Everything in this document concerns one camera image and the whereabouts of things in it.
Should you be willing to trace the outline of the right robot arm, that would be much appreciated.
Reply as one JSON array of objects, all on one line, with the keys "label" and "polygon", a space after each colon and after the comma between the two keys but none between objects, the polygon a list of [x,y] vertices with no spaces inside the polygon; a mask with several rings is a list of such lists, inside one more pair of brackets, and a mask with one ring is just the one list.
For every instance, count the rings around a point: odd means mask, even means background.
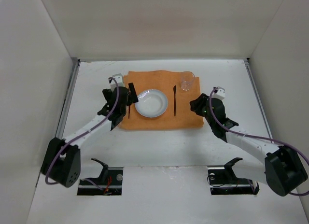
[{"label": "right robot arm", "polygon": [[309,177],[301,159],[308,162],[295,147],[279,140],[251,135],[226,116],[222,100],[201,94],[190,102],[190,110],[204,117],[215,137],[239,147],[257,159],[260,166],[241,165],[242,157],[235,157],[222,166],[208,169],[208,182],[213,188],[237,182],[247,183],[257,194],[254,182],[261,182],[279,196],[294,195],[293,190]]}]

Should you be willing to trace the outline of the white bowl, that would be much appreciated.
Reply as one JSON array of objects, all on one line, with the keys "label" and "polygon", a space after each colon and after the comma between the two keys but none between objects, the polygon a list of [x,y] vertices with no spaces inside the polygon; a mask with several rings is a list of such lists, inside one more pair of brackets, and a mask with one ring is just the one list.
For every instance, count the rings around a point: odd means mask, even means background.
[{"label": "white bowl", "polygon": [[138,102],[135,103],[135,109],[146,118],[156,118],[167,110],[168,103],[168,98],[162,91],[146,89],[138,94]]}]

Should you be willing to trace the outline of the clear plastic cup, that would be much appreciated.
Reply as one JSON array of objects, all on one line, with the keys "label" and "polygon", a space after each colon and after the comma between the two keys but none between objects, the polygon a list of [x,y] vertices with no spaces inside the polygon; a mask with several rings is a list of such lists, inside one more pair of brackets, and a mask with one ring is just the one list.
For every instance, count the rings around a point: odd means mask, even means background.
[{"label": "clear plastic cup", "polygon": [[189,91],[195,81],[195,75],[191,71],[181,72],[181,89]]}]

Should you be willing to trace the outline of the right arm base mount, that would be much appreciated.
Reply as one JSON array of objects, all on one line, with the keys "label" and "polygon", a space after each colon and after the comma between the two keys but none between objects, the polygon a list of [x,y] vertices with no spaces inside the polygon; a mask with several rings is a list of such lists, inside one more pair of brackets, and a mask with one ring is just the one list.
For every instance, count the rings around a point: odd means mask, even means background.
[{"label": "right arm base mount", "polygon": [[207,182],[211,195],[257,195],[260,188],[257,182],[245,178],[237,178],[224,166],[208,167]]}]

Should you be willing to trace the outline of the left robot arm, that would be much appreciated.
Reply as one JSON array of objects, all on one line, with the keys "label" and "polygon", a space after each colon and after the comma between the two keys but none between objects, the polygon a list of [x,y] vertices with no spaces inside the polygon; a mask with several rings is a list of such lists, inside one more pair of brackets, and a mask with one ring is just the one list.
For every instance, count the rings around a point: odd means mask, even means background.
[{"label": "left robot arm", "polygon": [[41,166],[47,185],[73,186],[81,174],[81,149],[86,141],[115,129],[126,116],[127,107],[139,101],[133,83],[125,86],[113,77],[109,83],[111,87],[102,90],[106,104],[88,124],[63,139],[50,140]]}]

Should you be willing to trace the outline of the right aluminium frame rail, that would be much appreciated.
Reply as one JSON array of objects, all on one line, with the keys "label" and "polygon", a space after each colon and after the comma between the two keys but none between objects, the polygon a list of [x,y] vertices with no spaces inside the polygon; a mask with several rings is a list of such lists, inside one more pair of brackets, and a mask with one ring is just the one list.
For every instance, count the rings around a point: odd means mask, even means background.
[{"label": "right aluminium frame rail", "polygon": [[258,102],[258,106],[259,106],[261,115],[263,117],[263,121],[264,121],[265,127],[267,129],[267,136],[269,138],[272,138],[272,133],[271,133],[271,130],[270,130],[270,127],[269,127],[269,124],[268,124],[268,120],[267,120],[264,108],[263,108],[263,104],[261,102],[261,99],[260,99],[260,96],[259,96],[256,84],[255,84],[255,81],[254,81],[254,78],[253,78],[253,74],[252,74],[252,71],[251,71],[249,60],[250,60],[249,58],[244,59],[244,64],[245,64],[245,67],[246,67],[249,79],[251,81],[251,84],[252,84],[252,87],[253,87],[253,90],[254,90],[254,94],[255,94],[256,100]]}]

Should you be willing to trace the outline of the aluminium frame rail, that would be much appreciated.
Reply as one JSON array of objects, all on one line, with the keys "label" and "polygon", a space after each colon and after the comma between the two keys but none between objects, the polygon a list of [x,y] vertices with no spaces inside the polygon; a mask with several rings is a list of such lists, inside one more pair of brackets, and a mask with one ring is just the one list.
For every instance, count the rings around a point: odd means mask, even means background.
[{"label": "aluminium frame rail", "polygon": [[72,57],[72,69],[70,73],[70,78],[69,82],[66,87],[66,93],[62,105],[62,110],[60,114],[60,118],[57,124],[57,129],[56,129],[56,134],[55,137],[58,139],[61,139],[63,137],[69,109],[70,109],[70,104],[73,96],[73,91],[75,88],[77,76],[78,76],[78,71],[79,71],[79,66],[80,66],[80,59],[76,57]]},{"label": "aluminium frame rail", "polygon": [[244,64],[245,64],[245,67],[246,67],[249,79],[251,81],[251,84],[252,84],[252,87],[253,87],[253,90],[254,90],[254,94],[255,94],[256,100],[258,102],[258,106],[259,106],[261,115],[263,117],[263,121],[264,121],[265,127],[267,129],[267,136],[269,138],[272,138],[272,133],[271,133],[271,130],[270,130],[270,127],[269,127],[269,124],[268,124],[268,120],[267,120],[264,108],[263,108],[263,104],[261,102],[261,99],[260,99],[260,96],[259,96],[256,84],[255,84],[255,81],[254,81],[254,78],[253,78],[253,74],[252,74],[252,71],[251,71],[249,60],[250,60],[249,58],[244,59]]}]

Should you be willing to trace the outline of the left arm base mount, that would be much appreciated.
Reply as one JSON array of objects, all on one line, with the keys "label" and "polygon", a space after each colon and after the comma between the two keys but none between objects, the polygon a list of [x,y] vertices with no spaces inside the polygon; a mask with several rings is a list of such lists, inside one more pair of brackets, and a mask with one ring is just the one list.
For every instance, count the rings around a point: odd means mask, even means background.
[{"label": "left arm base mount", "polygon": [[80,180],[78,196],[121,196],[124,168],[109,168],[104,175]]}]

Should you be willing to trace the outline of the left aluminium frame rail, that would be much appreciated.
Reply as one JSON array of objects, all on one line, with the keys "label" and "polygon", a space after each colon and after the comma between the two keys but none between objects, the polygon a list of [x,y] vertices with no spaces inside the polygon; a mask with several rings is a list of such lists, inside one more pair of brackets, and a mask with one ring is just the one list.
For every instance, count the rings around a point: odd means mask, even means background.
[{"label": "left aluminium frame rail", "polygon": [[60,118],[57,124],[57,129],[56,129],[56,134],[55,137],[58,139],[61,139],[63,137],[69,109],[70,109],[70,104],[73,96],[73,91],[75,88],[77,76],[78,76],[78,71],[79,71],[79,66],[80,66],[80,59],[76,57],[72,57],[72,69],[70,73],[70,78],[69,82],[66,87],[66,93],[62,105],[62,110],[60,114]]}]

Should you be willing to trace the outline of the black plastic knife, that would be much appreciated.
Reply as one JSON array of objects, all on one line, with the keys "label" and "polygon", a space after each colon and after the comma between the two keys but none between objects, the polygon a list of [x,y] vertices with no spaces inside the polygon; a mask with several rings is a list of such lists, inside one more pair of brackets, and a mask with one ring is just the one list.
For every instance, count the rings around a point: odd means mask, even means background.
[{"label": "black plastic knife", "polygon": [[177,91],[177,86],[174,85],[173,87],[173,95],[174,95],[174,100],[173,100],[173,111],[174,111],[174,117],[176,117],[176,91]]}]

